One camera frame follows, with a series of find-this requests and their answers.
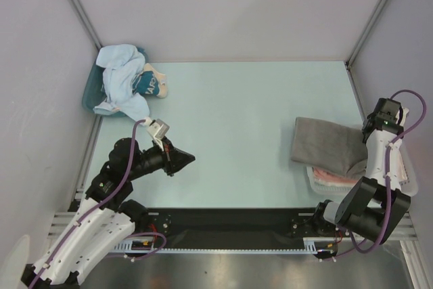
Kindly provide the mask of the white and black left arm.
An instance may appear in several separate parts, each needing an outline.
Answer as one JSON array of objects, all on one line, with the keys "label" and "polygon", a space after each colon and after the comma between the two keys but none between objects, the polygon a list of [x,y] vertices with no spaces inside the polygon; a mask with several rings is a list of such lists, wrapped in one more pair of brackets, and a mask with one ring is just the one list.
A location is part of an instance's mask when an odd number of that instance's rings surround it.
[{"label": "white and black left arm", "polygon": [[90,271],[123,240],[147,237],[145,254],[166,246],[148,210],[130,200],[132,182],[162,170],[172,177],[195,161],[164,137],[141,151],[136,140],[118,140],[99,174],[93,179],[74,217],[55,244],[37,262],[24,268],[21,281],[27,288],[79,288]]}]

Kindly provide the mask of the pink towel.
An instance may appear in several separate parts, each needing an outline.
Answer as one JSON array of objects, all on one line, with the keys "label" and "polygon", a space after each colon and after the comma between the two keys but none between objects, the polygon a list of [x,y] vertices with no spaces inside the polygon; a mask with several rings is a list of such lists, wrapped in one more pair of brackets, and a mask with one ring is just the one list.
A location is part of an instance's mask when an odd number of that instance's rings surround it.
[{"label": "pink towel", "polygon": [[[403,162],[403,158],[400,153],[398,153],[398,173],[397,177],[400,184],[404,184],[408,180],[408,176],[405,170],[405,165]],[[324,186],[335,186],[335,187],[352,187],[360,177],[355,177],[354,179],[336,176],[327,171],[316,169],[314,167],[307,167],[308,172],[310,172],[310,179],[316,181],[317,183]]]}]

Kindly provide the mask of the grey towel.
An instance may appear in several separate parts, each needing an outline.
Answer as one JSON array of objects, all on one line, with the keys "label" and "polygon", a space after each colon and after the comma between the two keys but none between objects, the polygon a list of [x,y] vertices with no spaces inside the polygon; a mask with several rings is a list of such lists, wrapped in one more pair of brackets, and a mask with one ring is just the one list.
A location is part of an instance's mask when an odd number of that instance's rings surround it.
[{"label": "grey towel", "polygon": [[326,120],[296,118],[292,161],[356,179],[364,176],[367,158],[361,130]]}]

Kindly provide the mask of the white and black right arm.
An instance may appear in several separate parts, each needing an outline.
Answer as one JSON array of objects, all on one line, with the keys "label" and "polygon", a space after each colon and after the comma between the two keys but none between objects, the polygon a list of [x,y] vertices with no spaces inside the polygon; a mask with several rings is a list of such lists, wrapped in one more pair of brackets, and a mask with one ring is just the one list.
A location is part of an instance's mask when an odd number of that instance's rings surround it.
[{"label": "white and black right arm", "polygon": [[401,187],[404,169],[401,159],[401,135],[407,114],[400,102],[389,98],[378,100],[363,124],[363,143],[367,146],[367,168],[340,203],[325,200],[318,203],[312,230],[327,236],[336,227],[383,244],[411,205],[411,197]]}]

